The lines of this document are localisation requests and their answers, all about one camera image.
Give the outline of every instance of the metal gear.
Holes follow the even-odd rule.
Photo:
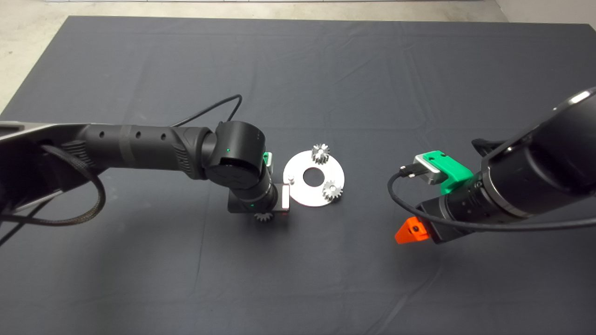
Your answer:
[[[267,222],[273,218],[273,213],[255,213],[254,218],[260,222]]]
[[[312,160],[317,164],[325,164],[329,160],[329,145],[321,143],[312,146]]]
[[[323,185],[323,196],[329,201],[333,201],[342,196],[343,189],[336,185],[334,181],[328,181]]]

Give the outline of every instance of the circular metal plate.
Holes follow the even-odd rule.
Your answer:
[[[313,187],[304,181],[304,172],[308,169],[319,169],[325,180],[319,186]],[[312,161],[311,151],[303,151],[292,157],[284,168],[284,184],[290,184],[290,197],[304,206],[321,207],[331,202],[323,196],[323,185],[334,181],[338,187],[343,188],[344,175],[342,166],[332,156],[324,164]]]

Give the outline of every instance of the table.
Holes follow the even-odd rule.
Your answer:
[[[273,177],[317,142],[346,189],[286,223],[226,211],[180,172],[111,169],[76,227],[25,227],[0,250],[2,334],[585,334],[596,330],[595,229],[477,233],[398,246],[386,182],[414,155],[470,167],[596,86],[587,25],[70,17],[3,120],[168,125],[241,93]],[[194,122],[217,125],[221,107]],[[412,203],[438,194],[404,181]],[[40,217],[94,201],[86,185]],[[538,219],[593,215],[592,200]],[[6,231],[10,224],[2,227]]]

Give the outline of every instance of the cable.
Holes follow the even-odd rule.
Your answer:
[[[42,208],[44,208],[45,205],[47,205],[51,200],[52,199],[46,200],[46,201],[40,203],[39,205],[37,205],[29,214],[27,214],[26,217],[27,218],[32,218]],[[25,222],[19,222],[16,226],[14,226],[14,228],[12,228],[8,233],[6,233],[2,238],[0,238],[0,247],[2,247],[2,245],[4,243],[6,243],[14,234],[16,234],[24,226],[25,226]]]
[[[408,204],[407,202],[403,201],[401,198],[395,194],[393,190],[393,184],[398,178],[405,177],[406,174],[403,171],[400,171],[394,174],[387,183],[387,190],[389,191],[389,195],[391,199],[395,201],[401,208],[407,210],[408,212],[414,214],[415,216],[423,219],[427,219],[428,221],[432,221],[436,224],[442,224],[450,227],[455,227],[459,229],[467,229],[473,231],[502,231],[502,232],[517,232],[517,231],[548,231],[548,230],[563,230],[563,229],[575,229],[575,228],[587,228],[596,226],[596,218],[589,218],[589,219],[580,219],[574,221],[558,221],[558,222],[538,222],[535,224],[481,224],[476,222],[464,222],[464,221],[453,221],[445,218],[440,218],[438,216],[429,215],[421,210],[418,210]]]
[[[185,125],[188,122],[190,122],[190,121],[198,118],[199,116],[201,116],[203,114],[206,114],[206,113],[214,110],[215,108],[217,108],[217,107],[219,107],[219,106],[221,106],[221,105],[223,105],[225,103],[228,103],[228,102],[230,102],[230,101],[232,101],[234,99],[238,99],[238,102],[236,103],[236,107],[234,107],[234,110],[232,111],[232,113],[228,116],[228,120],[227,121],[231,121],[232,118],[234,117],[234,114],[236,114],[236,111],[238,111],[238,108],[240,108],[240,104],[242,104],[242,95],[240,95],[240,94],[236,94],[236,95],[233,95],[231,97],[228,97],[228,98],[225,98],[223,100],[220,100],[219,102],[214,103],[213,105],[205,108],[204,110],[196,113],[195,115],[189,116],[189,117],[187,117],[186,119],[184,119],[182,121],[178,121],[178,122],[170,125],[170,127],[180,127],[182,125]]]
[[[63,160],[70,166],[72,166],[75,170],[77,170],[80,174],[82,174],[85,178],[93,183],[95,188],[97,189],[97,202],[91,209],[87,212],[75,216],[74,218],[65,219],[65,220],[46,220],[46,219],[36,219],[31,218],[28,216],[20,216],[20,215],[0,215],[0,221],[11,221],[11,222],[21,222],[25,224],[33,224],[33,225],[43,225],[43,226],[69,226],[69,225],[76,225],[81,224],[83,222],[89,221],[94,218],[104,207],[105,205],[105,189],[103,184],[101,183],[100,179],[89,170],[89,166],[78,159],[77,157],[69,154],[68,152],[59,149],[57,147],[53,147],[51,145],[42,145],[41,149],[46,151],[47,153],[58,157],[59,159]]]

